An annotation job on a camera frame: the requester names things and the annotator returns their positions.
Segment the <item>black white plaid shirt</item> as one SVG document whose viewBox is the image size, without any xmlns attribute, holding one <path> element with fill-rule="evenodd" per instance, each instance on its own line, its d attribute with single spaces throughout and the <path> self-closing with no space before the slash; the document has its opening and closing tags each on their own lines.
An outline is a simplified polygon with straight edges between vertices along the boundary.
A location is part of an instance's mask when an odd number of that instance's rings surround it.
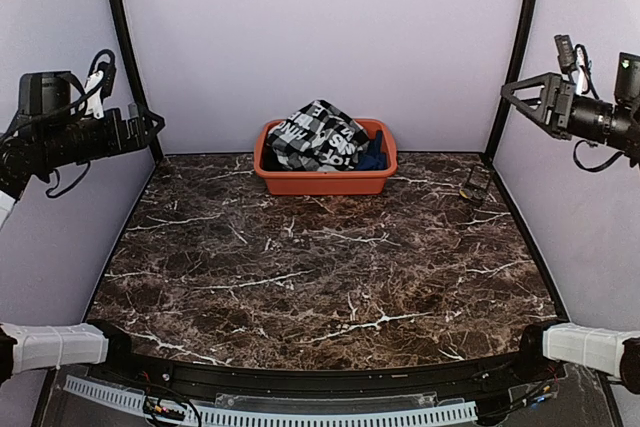
<svg viewBox="0 0 640 427">
<path fill-rule="evenodd" d="M 314 100 L 272 127 L 265 139 L 284 170 L 354 170 L 369 136 L 353 118 L 326 100 Z"/>
</svg>

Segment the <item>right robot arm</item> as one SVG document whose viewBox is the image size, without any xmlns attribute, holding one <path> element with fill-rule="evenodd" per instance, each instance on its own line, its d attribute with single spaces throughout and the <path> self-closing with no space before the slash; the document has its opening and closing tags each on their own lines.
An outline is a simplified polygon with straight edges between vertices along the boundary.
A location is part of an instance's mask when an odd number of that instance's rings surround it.
<svg viewBox="0 0 640 427">
<path fill-rule="evenodd" d="M 639 57 L 622 52 L 617 64 L 614 103 L 600 99 L 591 62 L 582 44 L 567 35 L 555 37 L 560 71 L 507 83 L 501 98 L 550 137 L 579 139 L 591 147 L 604 145 L 615 153 L 604 163 L 587 167 L 573 155 L 574 164 L 588 173 L 601 173 L 622 157 L 639 165 Z M 639 393 L 639 333 L 587 328 L 570 322 L 547 321 L 525 328 L 510 371 L 530 381 L 553 362 L 571 363 L 607 374 L 627 391 Z"/>
</svg>

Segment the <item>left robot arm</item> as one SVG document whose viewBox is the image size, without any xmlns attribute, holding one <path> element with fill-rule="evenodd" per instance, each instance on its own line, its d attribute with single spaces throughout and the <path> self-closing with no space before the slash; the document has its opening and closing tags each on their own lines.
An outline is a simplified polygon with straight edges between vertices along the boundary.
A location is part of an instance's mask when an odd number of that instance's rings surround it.
<svg viewBox="0 0 640 427">
<path fill-rule="evenodd" d="M 19 107 L 1 136 L 1 219 L 8 220 L 32 178 L 59 180 L 60 168 L 92 162 L 151 146 L 165 126 L 163 117 L 133 103 L 129 118 L 105 109 L 108 74 L 90 75 L 85 84 L 68 71 L 25 74 Z M 141 374 L 130 353 L 130 336 L 107 321 L 67 326 L 1 325 L 1 378 L 66 365 L 102 364 L 120 383 Z"/>
</svg>

